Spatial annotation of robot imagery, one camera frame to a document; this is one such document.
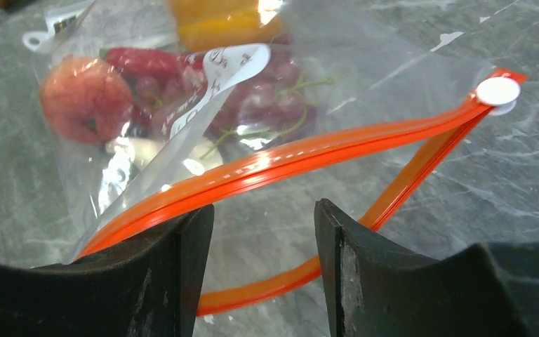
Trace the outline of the red fake grape bunch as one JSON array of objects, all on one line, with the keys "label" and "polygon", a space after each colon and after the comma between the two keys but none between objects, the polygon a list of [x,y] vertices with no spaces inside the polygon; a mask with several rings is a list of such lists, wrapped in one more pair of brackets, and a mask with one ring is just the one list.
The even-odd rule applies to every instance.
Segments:
[{"label": "red fake grape bunch", "polygon": [[317,101],[308,91],[331,85],[330,77],[312,79],[290,51],[267,44],[245,44],[189,53],[203,57],[203,71],[186,70],[160,84],[143,77],[131,80],[135,122],[163,143],[194,122],[207,118],[204,135],[214,150],[237,140],[253,149],[298,138],[312,126]]}]

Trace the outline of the yellow fake bell pepper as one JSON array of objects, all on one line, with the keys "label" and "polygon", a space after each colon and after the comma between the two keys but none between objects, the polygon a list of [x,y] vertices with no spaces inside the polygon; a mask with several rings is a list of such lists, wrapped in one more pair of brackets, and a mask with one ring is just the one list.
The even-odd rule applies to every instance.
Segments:
[{"label": "yellow fake bell pepper", "polygon": [[265,43],[282,31],[283,1],[175,0],[168,5],[188,51]]}]

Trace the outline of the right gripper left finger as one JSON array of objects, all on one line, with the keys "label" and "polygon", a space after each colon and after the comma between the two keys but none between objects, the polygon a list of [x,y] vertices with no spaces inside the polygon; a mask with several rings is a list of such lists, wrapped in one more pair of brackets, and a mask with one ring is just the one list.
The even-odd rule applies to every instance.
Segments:
[{"label": "right gripper left finger", "polygon": [[191,336],[214,208],[69,264],[0,264],[0,336]]}]

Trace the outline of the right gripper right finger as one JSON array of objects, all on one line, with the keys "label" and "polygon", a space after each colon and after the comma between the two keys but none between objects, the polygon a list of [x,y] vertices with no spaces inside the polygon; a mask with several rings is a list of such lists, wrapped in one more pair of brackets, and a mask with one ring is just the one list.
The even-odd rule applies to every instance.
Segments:
[{"label": "right gripper right finger", "polygon": [[491,254],[443,260],[358,224],[328,199],[314,208],[332,336],[527,336]]}]

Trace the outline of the clear zip top bag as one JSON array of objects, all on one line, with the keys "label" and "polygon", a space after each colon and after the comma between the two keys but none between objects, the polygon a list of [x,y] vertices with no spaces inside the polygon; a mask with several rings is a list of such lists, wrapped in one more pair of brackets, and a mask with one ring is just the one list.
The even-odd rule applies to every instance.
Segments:
[{"label": "clear zip top bag", "polygon": [[93,257],[231,199],[283,208],[296,180],[413,143],[361,217],[380,229],[525,74],[422,49],[351,1],[82,1],[34,49],[69,211]]}]

